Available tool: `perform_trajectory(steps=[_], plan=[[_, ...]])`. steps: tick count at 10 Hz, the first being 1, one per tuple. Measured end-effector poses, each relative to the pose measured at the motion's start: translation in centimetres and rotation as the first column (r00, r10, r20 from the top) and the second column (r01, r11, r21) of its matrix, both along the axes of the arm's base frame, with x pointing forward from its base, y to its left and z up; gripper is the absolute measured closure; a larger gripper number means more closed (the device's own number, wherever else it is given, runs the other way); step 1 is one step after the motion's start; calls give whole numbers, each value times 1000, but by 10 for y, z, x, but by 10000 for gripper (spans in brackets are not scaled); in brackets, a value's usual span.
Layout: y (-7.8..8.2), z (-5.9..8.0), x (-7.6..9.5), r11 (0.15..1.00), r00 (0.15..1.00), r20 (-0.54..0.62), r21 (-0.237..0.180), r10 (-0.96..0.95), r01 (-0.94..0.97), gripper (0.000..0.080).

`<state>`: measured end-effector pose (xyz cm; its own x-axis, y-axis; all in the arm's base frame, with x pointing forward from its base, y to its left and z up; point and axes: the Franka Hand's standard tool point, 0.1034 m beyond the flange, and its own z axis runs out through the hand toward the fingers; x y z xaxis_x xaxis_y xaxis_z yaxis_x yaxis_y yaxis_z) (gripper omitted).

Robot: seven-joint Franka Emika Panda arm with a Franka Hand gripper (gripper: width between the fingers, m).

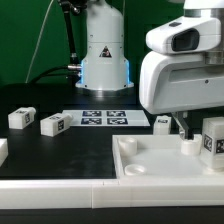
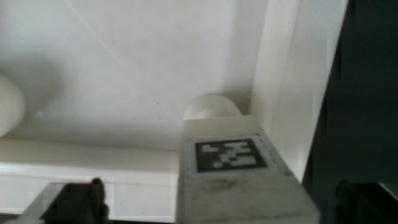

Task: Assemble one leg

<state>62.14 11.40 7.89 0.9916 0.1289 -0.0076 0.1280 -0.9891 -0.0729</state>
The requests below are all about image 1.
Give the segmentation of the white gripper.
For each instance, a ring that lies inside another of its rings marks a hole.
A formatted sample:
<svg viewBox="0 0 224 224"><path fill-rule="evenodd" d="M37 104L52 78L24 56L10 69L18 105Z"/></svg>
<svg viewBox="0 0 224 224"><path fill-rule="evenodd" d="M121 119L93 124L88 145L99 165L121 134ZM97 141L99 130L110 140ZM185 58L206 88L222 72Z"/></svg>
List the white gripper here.
<svg viewBox="0 0 224 224"><path fill-rule="evenodd" d="M224 106L224 65L207 65L202 53L148 53L139 82L141 105L150 114L172 113L182 140L193 140L188 110Z"/></svg>

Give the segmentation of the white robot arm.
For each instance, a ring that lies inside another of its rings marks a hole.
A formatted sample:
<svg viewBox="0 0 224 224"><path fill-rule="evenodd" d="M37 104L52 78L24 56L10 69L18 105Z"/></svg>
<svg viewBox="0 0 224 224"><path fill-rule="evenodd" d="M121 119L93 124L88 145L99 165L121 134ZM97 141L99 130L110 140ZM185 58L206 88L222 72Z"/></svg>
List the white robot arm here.
<svg viewBox="0 0 224 224"><path fill-rule="evenodd" d="M105 0L87 3L87 54L77 86L99 96L133 86L124 57L122 14ZM149 31L139 100L151 114L170 113L185 139L190 110L224 106L224 0L185 0L184 15Z"/></svg>

